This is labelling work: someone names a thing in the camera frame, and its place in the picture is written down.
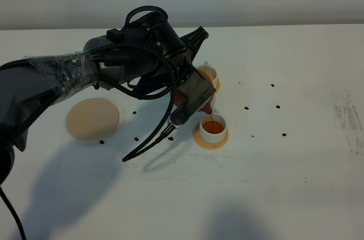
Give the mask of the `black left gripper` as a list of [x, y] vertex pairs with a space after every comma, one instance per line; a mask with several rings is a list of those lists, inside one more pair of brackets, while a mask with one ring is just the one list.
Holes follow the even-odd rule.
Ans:
[[202, 43], [208, 37], [207, 31], [203, 27], [199, 27], [180, 38], [181, 45], [170, 58], [178, 71], [177, 84], [186, 80], [192, 61], [195, 59]]

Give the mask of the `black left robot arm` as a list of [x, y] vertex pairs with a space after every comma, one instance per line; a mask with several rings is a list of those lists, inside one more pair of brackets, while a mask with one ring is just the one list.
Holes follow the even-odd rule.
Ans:
[[89, 40], [81, 52], [29, 57], [1, 66], [1, 180], [15, 150], [26, 148], [28, 128], [51, 105], [90, 86], [115, 88], [139, 100], [169, 94], [162, 120], [126, 159], [146, 152], [201, 111], [215, 90], [192, 62], [208, 33], [178, 36], [167, 14], [146, 9], [121, 29]]

